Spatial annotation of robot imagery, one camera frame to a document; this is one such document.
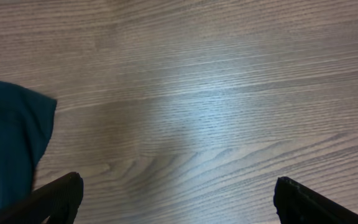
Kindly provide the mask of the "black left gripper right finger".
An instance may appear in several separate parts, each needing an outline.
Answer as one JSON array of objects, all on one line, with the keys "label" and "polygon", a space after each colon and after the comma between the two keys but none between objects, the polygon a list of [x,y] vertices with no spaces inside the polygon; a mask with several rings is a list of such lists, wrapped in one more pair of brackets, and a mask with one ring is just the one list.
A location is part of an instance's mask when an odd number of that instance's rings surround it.
[{"label": "black left gripper right finger", "polygon": [[358,224],[358,214],[289,177],[277,179],[273,204],[281,224]]}]

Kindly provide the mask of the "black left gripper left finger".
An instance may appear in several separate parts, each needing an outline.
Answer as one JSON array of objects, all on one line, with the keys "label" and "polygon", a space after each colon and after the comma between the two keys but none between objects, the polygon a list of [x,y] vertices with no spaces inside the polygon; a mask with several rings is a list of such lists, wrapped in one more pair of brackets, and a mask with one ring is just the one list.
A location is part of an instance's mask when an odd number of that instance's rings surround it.
[{"label": "black left gripper left finger", "polygon": [[83,199],[80,174],[70,172],[0,210],[0,224],[73,224]]}]

